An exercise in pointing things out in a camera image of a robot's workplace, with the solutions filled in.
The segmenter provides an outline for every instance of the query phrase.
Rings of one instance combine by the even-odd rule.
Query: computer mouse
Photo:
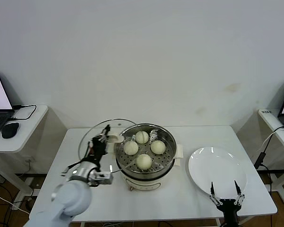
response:
[[[5,139],[12,138],[15,136],[19,128],[19,123],[11,123],[4,125],[1,129],[2,137]]]

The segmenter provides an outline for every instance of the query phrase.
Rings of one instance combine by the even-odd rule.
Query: metal steamer tray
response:
[[[130,140],[135,141],[135,134],[138,131],[145,131],[149,135],[149,141],[144,144],[138,144],[138,152],[135,155],[127,155],[124,152],[124,144]],[[153,124],[138,124],[125,129],[120,134],[124,136],[122,143],[115,144],[116,162],[121,171],[128,177],[139,181],[152,181],[163,177],[174,165],[174,157],[177,145],[174,137],[166,129]],[[162,155],[156,155],[151,151],[151,143],[155,140],[161,140],[166,146]],[[141,170],[137,167],[135,159],[140,154],[148,154],[152,158],[151,168]]]

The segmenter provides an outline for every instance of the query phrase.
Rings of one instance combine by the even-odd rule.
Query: floor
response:
[[[267,175],[261,175],[261,178],[264,183],[268,183],[269,179]],[[34,181],[32,182],[32,186],[34,188],[41,188],[42,184],[44,181],[44,177],[36,177]],[[15,188],[11,183],[5,182],[2,184],[2,186],[6,187],[6,189],[9,190],[11,193],[11,196],[14,197],[18,190]],[[0,187],[0,196],[7,199],[11,200],[8,192],[6,192],[4,189]],[[273,227],[284,227],[284,204],[282,200],[280,199],[278,193],[273,192],[272,194],[273,200],[275,201],[277,207],[278,207],[278,213],[273,215]],[[28,205],[32,207],[34,204],[34,200],[28,202]],[[24,205],[24,202],[21,204],[21,209],[26,210],[26,207]],[[8,215],[10,213],[10,209],[8,208],[7,205],[0,205],[0,222],[3,222],[4,216],[6,212],[8,211]],[[28,215],[26,213],[23,213],[19,210],[14,210],[12,211],[9,219],[9,227],[22,227],[26,222],[28,221]],[[160,225],[157,221],[150,221],[150,222],[125,222],[120,225],[119,227],[201,227],[201,226],[214,226],[215,221],[212,219],[209,220],[185,220],[185,221],[168,221],[168,223],[165,222],[160,222]],[[80,223],[72,223],[71,227],[79,227]],[[86,227],[102,227],[103,223],[86,223]],[[259,216],[259,217],[254,217],[250,221],[246,222],[243,224],[243,227],[270,227],[270,216]]]

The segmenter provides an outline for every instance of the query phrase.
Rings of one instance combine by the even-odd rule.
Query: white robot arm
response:
[[[67,227],[76,215],[83,213],[91,203],[90,187],[100,184],[111,184],[113,176],[110,172],[100,172],[100,160],[106,154],[108,125],[92,138],[93,147],[80,162],[68,181],[55,189],[51,205],[43,212],[30,217],[24,227]]]

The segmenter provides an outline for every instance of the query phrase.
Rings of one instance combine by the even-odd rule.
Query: small white table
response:
[[[153,191],[129,191],[120,172],[114,174],[112,185],[91,188],[90,207],[74,218],[75,222],[111,222],[168,219],[221,218],[209,195],[202,192],[187,174],[189,156],[200,147],[215,146],[228,150],[241,162],[247,174],[246,198],[239,216],[268,215],[277,212],[266,187],[253,167],[243,146],[230,126],[166,127],[183,145],[184,158],[174,166],[162,185]],[[69,129],[43,183],[31,215],[45,210],[51,203],[56,186],[65,181],[60,176],[66,166],[78,161],[78,145],[88,129]],[[101,129],[93,129],[95,135]],[[101,169],[117,170],[115,158],[107,154],[101,159]]]
[[[258,112],[272,131],[283,126],[283,124],[277,118],[279,111],[279,109],[260,109]],[[284,130],[277,131],[275,135],[284,146]],[[278,192],[284,203],[284,174],[279,178],[277,178],[275,174],[271,174],[271,180],[273,181],[271,184],[271,190],[273,192]]]
[[[15,111],[14,116],[17,118],[26,118],[28,117],[34,109],[34,106],[21,108]],[[36,111],[33,115],[27,120],[17,120],[10,121],[20,123],[20,127],[16,133],[16,135],[10,139],[4,139],[0,132],[0,153],[17,153],[19,152],[26,144],[37,125],[40,123],[45,113],[47,112],[48,107],[46,105],[37,105]],[[6,163],[0,157],[0,175],[3,176],[6,180],[16,186],[20,192],[15,198],[16,201],[23,200],[24,196],[30,196],[32,194],[32,188],[29,187],[33,178],[29,177],[23,182],[19,177],[17,177],[13,170],[9,167],[8,163]],[[37,195],[39,190],[34,190],[33,195]]]

